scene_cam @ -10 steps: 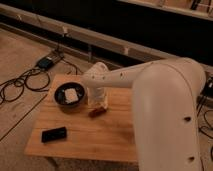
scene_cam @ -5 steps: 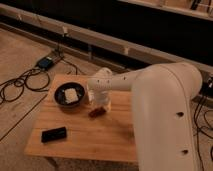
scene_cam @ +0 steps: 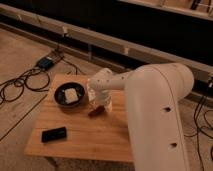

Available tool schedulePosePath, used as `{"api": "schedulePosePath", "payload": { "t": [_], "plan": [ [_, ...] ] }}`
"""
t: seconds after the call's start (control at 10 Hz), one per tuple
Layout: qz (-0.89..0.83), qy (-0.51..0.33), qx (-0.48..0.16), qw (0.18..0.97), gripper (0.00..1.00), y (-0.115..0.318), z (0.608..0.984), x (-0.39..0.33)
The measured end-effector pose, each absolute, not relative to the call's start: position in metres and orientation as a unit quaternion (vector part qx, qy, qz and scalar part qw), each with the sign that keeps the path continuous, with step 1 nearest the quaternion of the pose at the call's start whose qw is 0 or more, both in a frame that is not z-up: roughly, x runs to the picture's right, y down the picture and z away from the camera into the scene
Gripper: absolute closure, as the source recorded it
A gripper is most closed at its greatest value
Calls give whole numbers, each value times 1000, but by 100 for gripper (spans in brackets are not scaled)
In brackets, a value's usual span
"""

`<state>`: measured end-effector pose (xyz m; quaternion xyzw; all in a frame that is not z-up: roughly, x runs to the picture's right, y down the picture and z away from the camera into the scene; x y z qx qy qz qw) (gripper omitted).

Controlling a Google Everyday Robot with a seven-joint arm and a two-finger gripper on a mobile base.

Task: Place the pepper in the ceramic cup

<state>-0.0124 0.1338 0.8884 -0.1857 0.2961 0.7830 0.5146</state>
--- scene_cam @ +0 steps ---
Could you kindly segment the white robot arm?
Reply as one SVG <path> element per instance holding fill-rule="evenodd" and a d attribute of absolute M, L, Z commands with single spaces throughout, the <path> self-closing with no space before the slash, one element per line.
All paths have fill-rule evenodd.
<path fill-rule="evenodd" d="M 98 102 L 110 90 L 124 92 L 135 171 L 190 171 L 178 107 L 194 85 L 187 66 L 149 64 L 116 75 L 104 68 L 88 85 Z"/>

